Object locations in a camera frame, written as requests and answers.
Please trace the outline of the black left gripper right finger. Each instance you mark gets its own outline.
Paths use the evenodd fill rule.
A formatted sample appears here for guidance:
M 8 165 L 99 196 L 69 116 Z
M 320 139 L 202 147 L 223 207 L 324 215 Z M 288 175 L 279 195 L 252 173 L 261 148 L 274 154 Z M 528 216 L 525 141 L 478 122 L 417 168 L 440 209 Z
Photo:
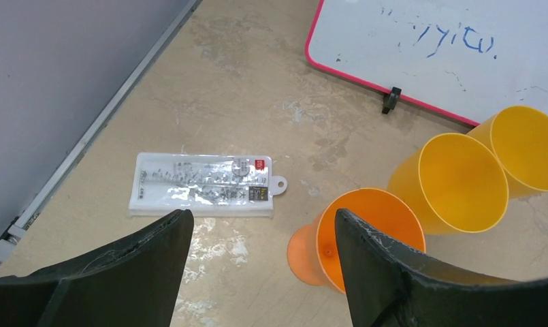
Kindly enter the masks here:
M 548 326 L 548 278 L 513 281 L 453 266 L 345 208 L 335 234 L 354 326 Z

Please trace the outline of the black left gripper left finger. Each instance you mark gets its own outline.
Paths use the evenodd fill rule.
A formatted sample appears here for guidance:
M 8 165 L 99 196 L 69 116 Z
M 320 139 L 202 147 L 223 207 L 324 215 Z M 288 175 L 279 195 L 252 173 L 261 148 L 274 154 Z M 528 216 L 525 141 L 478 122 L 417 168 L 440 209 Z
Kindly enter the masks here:
M 193 235 L 191 211 L 24 277 L 0 277 L 0 326 L 169 326 Z

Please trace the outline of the orange wine glass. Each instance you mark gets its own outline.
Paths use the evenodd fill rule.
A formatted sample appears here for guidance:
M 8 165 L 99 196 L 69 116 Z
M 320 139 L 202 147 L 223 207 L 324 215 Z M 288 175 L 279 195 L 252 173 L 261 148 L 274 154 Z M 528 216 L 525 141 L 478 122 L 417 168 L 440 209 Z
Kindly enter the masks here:
M 356 189 L 337 197 L 312 223 L 292 235 L 287 246 L 287 262 L 300 281 L 345 293 L 335 233 L 336 212 L 341 208 L 414 249 L 426 250 L 418 218 L 399 197 L 384 189 Z

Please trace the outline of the yellow wine glass front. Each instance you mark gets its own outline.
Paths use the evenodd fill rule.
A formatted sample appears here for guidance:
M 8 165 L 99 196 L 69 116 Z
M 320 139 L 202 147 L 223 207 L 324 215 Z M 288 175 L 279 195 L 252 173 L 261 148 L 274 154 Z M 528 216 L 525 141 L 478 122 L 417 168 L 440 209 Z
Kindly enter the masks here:
M 509 203 L 506 174 L 496 156 L 458 133 L 428 140 L 394 170 L 387 190 L 431 235 L 486 232 L 501 222 Z

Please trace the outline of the yellow wine glass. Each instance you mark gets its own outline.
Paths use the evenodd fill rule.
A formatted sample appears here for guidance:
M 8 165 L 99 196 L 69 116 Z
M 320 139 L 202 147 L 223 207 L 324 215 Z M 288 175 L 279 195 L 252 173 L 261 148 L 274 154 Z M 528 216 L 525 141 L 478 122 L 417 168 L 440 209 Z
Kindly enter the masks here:
M 496 156 L 511 198 L 548 192 L 548 115 L 528 106 L 511 106 L 467 134 Z
M 496 156 L 458 133 L 428 140 L 394 170 L 387 190 L 431 235 L 486 232 L 501 222 L 509 203 L 506 174 Z

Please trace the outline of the white plastic packaged item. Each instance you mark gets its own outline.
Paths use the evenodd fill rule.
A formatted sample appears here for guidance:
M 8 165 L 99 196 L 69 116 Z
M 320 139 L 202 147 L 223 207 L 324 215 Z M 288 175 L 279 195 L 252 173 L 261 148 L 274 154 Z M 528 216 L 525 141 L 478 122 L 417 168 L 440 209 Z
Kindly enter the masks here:
M 272 174 L 265 155 L 140 153 L 128 214 L 164 216 L 190 210 L 196 217 L 267 217 L 287 180 Z

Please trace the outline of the red framed whiteboard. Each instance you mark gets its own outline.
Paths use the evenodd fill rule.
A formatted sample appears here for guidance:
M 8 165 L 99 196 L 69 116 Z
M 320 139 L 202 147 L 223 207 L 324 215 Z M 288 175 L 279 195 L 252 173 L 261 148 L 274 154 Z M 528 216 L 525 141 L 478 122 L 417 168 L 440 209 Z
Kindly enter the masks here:
M 548 114 L 548 1 L 321 1 L 315 67 L 469 124 Z

